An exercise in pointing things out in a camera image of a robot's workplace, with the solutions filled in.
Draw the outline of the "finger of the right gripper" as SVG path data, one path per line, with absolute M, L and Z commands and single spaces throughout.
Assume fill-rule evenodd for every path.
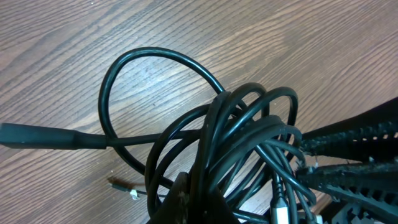
M 384 223 L 397 223 L 397 164 L 340 164 L 300 169 L 304 186 L 345 202 L 357 203 Z
M 303 134 L 300 150 L 366 162 L 397 157 L 397 98 L 355 117 Z

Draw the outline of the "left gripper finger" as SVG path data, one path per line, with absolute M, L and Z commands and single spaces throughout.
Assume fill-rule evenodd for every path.
M 206 194 L 200 203 L 190 201 L 188 174 L 181 172 L 164 198 L 160 208 L 150 217 L 150 224 L 238 224 L 219 190 Z

